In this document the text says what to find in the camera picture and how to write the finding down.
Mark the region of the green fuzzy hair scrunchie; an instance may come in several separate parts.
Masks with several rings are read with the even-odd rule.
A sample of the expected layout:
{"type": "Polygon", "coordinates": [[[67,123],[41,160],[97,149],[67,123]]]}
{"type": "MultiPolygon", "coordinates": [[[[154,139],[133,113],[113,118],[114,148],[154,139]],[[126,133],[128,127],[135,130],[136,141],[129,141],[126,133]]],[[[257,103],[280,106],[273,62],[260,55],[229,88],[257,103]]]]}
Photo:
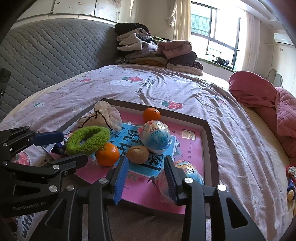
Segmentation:
{"type": "Polygon", "coordinates": [[[102,126],[87,126],[76,130],[66,142],[66,153],[91,155],[110,139],[110,130],[102,126]]]}

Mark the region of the pink quilted blanket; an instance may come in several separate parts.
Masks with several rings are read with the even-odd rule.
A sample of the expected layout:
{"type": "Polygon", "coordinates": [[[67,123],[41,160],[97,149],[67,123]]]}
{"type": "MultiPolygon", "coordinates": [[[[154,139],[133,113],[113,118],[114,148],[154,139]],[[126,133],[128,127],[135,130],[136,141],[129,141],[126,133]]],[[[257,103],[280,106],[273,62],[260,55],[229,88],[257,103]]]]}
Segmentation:
{"type": "Polygon", "coordinates": [[[244,106],[253,109],[268,125],[295,166],[295,97],[259,75],[239,71],[229,78],[229,91],[244,106]]]}

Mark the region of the blue Oreo cookie packet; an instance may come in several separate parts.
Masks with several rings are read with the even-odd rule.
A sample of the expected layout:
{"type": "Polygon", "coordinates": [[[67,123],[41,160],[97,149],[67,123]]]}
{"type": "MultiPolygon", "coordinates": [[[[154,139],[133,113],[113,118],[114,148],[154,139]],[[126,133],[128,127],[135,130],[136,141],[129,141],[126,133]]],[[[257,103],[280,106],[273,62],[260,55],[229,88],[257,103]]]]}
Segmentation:
{"type": "Polygon", "coordinates": [[[51,153],[57,154],[59,156],[62,157],[67,157],[68,154],[66,152],[66,143],[68,142],[69,138],[71,137],[71,135],[73,134],[73,131],[67,131],[64,134],[64,138],[62,140],[62,142],[60,143],[56,143],[52,149],[50,149],[51,153]]]}

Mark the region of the shallow grey cardboard box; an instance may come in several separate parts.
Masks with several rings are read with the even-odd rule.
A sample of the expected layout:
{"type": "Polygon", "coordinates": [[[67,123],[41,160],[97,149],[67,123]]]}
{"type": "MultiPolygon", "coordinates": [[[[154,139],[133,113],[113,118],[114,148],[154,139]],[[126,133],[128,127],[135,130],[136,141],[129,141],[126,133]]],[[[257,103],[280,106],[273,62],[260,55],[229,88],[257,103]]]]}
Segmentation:
{"type": "Polygon", "coordinates": [[[184,214],[185,208],[176,206],[169,196],[166,156],[192,179],[207,186],[218,185],[217,155],[206,120],[161,109],[160,118],[148,123],[143,117],[146,106],[119,100],[108,103],[122,120],[121,130],[111,130],[109,139],[120,156],[125,158],[134,146],[145,146],[149,151],[145,162],[137,164],[129,159],[122,201],[149,211],[184,214]]]}

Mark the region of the orange tangerine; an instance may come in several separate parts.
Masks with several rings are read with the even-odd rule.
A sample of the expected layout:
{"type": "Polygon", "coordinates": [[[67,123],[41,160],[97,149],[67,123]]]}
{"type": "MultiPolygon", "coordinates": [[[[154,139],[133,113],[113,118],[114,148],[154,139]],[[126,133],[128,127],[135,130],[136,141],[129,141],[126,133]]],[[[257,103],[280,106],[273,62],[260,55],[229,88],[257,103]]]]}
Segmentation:
{"type": "Polygon", "coordinates": [[[111,167],[119,160],[120,153],[117,146],[112,143],[106,143],[95,152],[95,157],[99,165],[111,167]]]}
{"type": "Polygon", "coordinates": [[[161,113],[156,108],[147,108],[144,111],[142,117],[143,117],[145,122],[159,121],[161,119],[161,113]]]}

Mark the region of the grey quilted headboard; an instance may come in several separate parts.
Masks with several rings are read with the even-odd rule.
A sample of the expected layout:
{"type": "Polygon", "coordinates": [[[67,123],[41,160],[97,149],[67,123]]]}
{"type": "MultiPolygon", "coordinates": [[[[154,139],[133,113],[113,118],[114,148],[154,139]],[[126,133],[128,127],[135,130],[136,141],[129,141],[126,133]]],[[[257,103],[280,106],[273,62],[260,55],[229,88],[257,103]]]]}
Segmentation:
{"type": "Polygon", "coordinates": [[[49,19],[10,30],[1,43],[1,67],[11,73],[1,119],[40,90],[113,64],[116,36],[113,25],[85,19],[49,19]]]}

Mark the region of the small colourful toy figure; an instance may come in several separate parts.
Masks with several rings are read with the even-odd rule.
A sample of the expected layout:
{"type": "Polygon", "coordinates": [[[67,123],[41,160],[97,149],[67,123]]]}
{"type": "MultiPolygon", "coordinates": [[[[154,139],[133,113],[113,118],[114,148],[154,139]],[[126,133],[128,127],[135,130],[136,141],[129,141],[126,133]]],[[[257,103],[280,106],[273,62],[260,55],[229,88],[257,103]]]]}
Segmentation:
{"type": "Polygon", "coordinates": [[[295,200],[295,166],[287,166],[285,173],[288,178],[287,200],[295,200]]]}

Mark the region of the white wall air conditioner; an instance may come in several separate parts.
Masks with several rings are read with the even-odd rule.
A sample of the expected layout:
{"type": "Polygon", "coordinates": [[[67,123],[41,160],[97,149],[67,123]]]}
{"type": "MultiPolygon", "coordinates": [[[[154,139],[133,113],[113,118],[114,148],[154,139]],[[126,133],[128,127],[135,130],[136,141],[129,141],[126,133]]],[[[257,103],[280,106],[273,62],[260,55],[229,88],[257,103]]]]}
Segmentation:
{"type": "Polygon", "coordinates": [[[293,46],[293,42],[287,34],[274,33],[274,41],[278,44],[287,44],[293,46]]]}

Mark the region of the window with dark frame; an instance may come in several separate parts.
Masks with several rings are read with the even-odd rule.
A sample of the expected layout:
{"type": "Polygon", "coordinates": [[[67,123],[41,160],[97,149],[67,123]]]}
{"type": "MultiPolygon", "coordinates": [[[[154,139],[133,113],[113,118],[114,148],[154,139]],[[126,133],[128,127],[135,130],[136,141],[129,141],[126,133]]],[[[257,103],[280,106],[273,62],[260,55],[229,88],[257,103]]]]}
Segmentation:
{"type": "Polygon", "coordinates": [[[191,41],[198,57],[235,69],[243,11],[220,1],[191,2],[191,41]]]}

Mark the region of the pile of folded clothes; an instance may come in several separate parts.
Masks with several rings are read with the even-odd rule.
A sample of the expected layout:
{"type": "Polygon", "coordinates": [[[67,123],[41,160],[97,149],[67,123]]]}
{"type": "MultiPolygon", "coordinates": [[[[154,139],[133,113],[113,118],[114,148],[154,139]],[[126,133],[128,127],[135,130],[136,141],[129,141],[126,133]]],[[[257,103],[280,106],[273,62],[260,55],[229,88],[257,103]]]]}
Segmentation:
{"type": "Polygon", "coordinates": [[[186,40],[171,41],[151,35],[149,29],[140,23],[118,23],[118,57],[115,64],[139,64],[203,75],[203,65],[197,61],[191,42],[186,40]]]}

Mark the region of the white drawstring cloth pouch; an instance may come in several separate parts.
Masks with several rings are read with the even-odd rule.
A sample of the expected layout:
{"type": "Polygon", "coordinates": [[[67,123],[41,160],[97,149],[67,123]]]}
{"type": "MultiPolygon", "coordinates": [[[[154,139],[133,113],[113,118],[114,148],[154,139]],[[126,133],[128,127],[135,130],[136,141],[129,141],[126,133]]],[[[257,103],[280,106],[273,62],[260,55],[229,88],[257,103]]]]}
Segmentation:
{"type": "Polygon", "coordinates": [[[93,110],[77,121],[77,127],[102,126],[111,131],[121,131],[122,119],[117,108],[111,106],[108,102],[98,101],[93,110]]]}

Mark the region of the blue white toy egg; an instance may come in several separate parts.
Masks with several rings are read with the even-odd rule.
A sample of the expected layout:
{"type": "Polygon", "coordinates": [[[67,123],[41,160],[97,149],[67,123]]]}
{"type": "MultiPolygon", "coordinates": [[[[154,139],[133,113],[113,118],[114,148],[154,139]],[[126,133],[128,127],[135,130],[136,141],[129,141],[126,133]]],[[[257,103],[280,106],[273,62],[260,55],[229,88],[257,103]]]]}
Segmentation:
{"type": "Polygon", "coordinates": [[[169,127],[159,120],[151,120],[137,129],[140,141],[155,154],[162,154],[172,142],[169,127]]]}

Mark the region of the beige curtain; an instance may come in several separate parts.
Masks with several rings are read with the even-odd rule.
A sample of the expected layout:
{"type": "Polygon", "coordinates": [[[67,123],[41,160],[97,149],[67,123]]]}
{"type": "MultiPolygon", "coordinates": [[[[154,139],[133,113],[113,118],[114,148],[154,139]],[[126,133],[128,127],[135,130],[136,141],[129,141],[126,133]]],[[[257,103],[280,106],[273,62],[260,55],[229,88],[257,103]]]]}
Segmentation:
{"type": "Polygon", "coordinates": [[[174,29],[174,40],[188,41],[191,36],[191,1],[169,1],[168,26],[174,29]]]}

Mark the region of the brown walnut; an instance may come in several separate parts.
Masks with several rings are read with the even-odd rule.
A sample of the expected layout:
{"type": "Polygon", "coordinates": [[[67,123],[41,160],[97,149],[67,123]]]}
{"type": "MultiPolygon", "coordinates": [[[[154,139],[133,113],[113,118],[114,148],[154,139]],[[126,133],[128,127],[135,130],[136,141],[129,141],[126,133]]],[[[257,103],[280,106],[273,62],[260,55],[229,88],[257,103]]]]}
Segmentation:
{"type": "Polygon", "coordinates": [[[149,151],[145,146],[133,146],[128,149],[126,157],[135,164],[144,164],[149,157],[149,151]]]}

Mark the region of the pink strawberry print bedsheet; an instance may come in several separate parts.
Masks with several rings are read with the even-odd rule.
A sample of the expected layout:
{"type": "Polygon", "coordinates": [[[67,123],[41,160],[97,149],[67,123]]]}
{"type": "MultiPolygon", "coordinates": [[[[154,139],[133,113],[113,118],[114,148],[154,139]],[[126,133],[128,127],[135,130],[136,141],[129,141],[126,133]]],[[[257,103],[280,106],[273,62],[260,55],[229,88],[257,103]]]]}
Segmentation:
{"type": "Polygon", "coordinates": [[[81,73],[24,100],[1,122],[56,131],[103,98],[172,110],[208,121],[220,181],[241,202],[267,240],[279,240],[293,218],[285,168],[290,163],[264,120],[239,104],[228,83],[164,68],[110,65],[81,73]]]}

